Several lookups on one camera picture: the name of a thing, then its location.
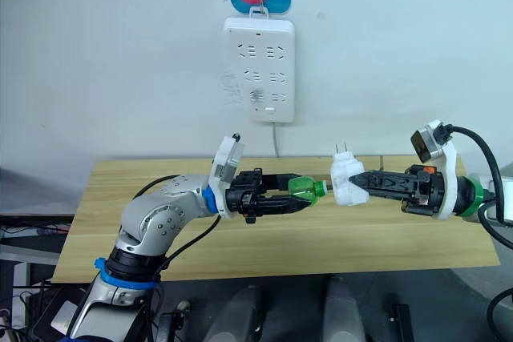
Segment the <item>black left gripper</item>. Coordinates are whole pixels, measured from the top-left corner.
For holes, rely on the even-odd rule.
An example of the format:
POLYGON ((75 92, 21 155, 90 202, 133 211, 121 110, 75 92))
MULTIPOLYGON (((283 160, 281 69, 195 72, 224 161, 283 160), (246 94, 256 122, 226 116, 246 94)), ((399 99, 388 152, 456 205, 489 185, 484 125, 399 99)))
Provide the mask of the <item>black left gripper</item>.
POLYGON ((309 206, 307 199, 295 195, 264 197, 267 190, 288 190, 289 181, 298 177, 298 174, 293 173, 263 175, 261 168, 241 171, 225 192, 227 207, 230 212, 243 215, 247 224, 254 224, 261 215, 282 215, 301 211, 309 206))

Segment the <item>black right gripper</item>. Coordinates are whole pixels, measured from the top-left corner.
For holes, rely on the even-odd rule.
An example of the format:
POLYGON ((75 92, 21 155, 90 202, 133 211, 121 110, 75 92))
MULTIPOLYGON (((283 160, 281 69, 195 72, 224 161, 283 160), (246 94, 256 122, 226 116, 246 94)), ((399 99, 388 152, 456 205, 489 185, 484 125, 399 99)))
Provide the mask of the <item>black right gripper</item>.
POLYGON ((390 171, 365 171, 352 175, 349 181, 369 195, 402 200, 402 211, 434 216, 445 195, 445 183, 437 167, 412 165, 405 174, 390 171))

